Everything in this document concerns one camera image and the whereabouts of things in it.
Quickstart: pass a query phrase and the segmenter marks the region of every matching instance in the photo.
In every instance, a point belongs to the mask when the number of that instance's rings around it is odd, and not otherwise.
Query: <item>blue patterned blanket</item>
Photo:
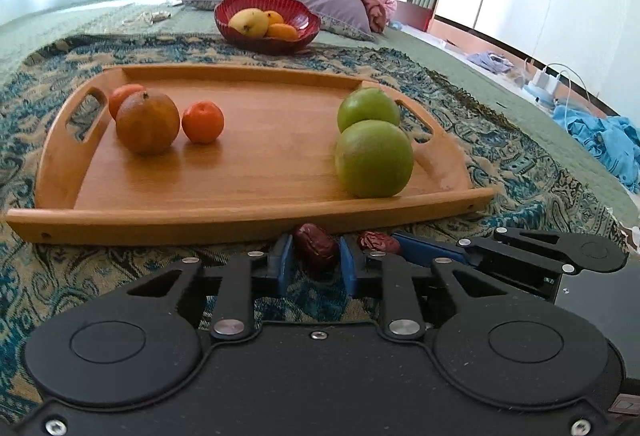
[[[466,153],[476,186],[497,196],[479,213],[403,225],[416,235],[452,241],[498,225],[616,238],[613,217],[539,145],[469,93],[395,50],[314,45],[295,57],[269,57],[210,36],[75,36],[30,55],[0,88],[0,204],[33,207],[33,186],[47,130],[70,93],[103,68],[128,63],[234,63],[349,74],[378,80],[424,105]],[[86,123],[92,107],[87,106]],[[82,127],[83,117],[77,118]],[[411,115],[402,127],[418,141],[428,132]],[[167,264],[200,254],[225,263],[230,254],[269,242],[210,247],[121,248],[32,245],[0,223],[0,416],[15,421],[39,401],[22,366],[24,341],[47,318]],[[316,283],[298,273],[284,299],[255,305],[257,318],[336,321],[369,318],[375,305],[351,300],[338,278]]]

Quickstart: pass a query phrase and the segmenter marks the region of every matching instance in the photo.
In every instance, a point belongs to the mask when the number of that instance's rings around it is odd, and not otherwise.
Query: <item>orange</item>
[[[273,23],[273,25],[269,25],[269,28],[267,28],[266,37],[295,41],[298,38],[298,31],[286,23]]]
[[[113,93],[109,97],[109,112],[113,119],[115,120],[118,110],[120,109],[120,105],[127,97],[133,93],[144,90],[146,90],[146,88],[142,86],[142,84],[137,83],[125,84],[124,86],[120,86],[113,90]]]
[[[273,25],[274,23],[284,23],[282,16],[275,10],[265,10],[264,13],[267,15],[270,25]]]
[[[195,102],[182,114],[182,130],[193,143],[211,143],[225,127],[225,116],[211,101]]]
[[[158,155],[180,132],[180,113],[164,93],[145,90],[124,100],[116,115],[120,142],[137,155]]]

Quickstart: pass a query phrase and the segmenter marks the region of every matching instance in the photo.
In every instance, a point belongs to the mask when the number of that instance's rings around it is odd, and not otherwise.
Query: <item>blue clothing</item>
[[[584,111],[556,106],[553,120],[597,158],[622,185],[631,192],[640,193],[640,131],[629,119],[598,119]]]
[[[482,52],[481,54],[471,54],[466,56],[467,60],[473,64],[481,66],[491,73],[505,73],[513,68],[510,60],[493,52]]]

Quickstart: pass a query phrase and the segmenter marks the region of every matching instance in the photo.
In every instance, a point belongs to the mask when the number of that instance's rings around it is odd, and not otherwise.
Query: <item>white charging cable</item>
[[[591,104],[591,99],[589,98],[589,92],[587,90],[587,85],[584,83],[584,80],[582,80],[582,77],[580,77],[580,74],[577,73],[577,71],[573,70],[572,68],[570,68],[569,66],[562,64],[561,62],[550,62],[549,64],[547,64],[544,69],[543,69],[543,73],[546,73],[546,69],[549,68],[550,66],[561,66],[562,68],[565,68],[565,70],[561,70],[558,72],[558,76],[556,76],[556,78],[558,80],[560,80],[560,77],[563,74],[566,74],[568,77],[566,78],[569,81],[569,93],[567,93],[566,95],[566,101],[564,102],[564,129],[566,129],[567,131],[569,130],[566,124],[566,116],[567,116],[567,112],[569,111],[569,99],[571,98],[571,73],[573,73],[576,77],[578,77],[578,80],[580,81],[580,84],[582,84],[582,88],[584,89],[584,92],[587,95],[587,102]]]

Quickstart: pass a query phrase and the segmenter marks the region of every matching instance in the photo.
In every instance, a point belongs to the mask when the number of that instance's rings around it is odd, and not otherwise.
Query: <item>fruit bowl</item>
[[[275,10],[284,22],[293,26],[298,38],[295,40],[279,38],[249,38],[235,28],[228,26],[229,20],[243,9]],[[296,0],[222,0],[214,11],[216,25],[220,34],[238,48],[258,52],[259,54],[293,54],[302,50],[320,31],[320,18],[306,6]]]

